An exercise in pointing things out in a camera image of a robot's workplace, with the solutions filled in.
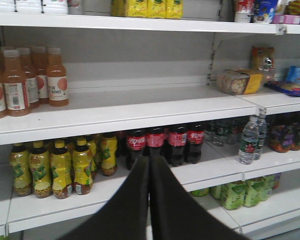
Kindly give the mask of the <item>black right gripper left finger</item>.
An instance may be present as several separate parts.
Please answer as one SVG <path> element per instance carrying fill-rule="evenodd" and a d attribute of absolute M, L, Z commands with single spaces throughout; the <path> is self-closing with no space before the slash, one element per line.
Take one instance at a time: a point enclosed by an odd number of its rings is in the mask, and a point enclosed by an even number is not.
<path fill-rule="evenodd" d="M 111 199 L 61 240 L 145 240 L 150 159 L 140 156 Z"/>

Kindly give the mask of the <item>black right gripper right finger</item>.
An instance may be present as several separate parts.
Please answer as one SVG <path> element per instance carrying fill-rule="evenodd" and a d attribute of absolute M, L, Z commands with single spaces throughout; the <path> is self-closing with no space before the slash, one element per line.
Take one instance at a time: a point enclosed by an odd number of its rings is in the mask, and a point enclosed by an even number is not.
<path fill-rule="evenodd" d="M 150 216 L 154 240 L 246 240 L 200 206 L 162 156 L 150 159 Z"/>

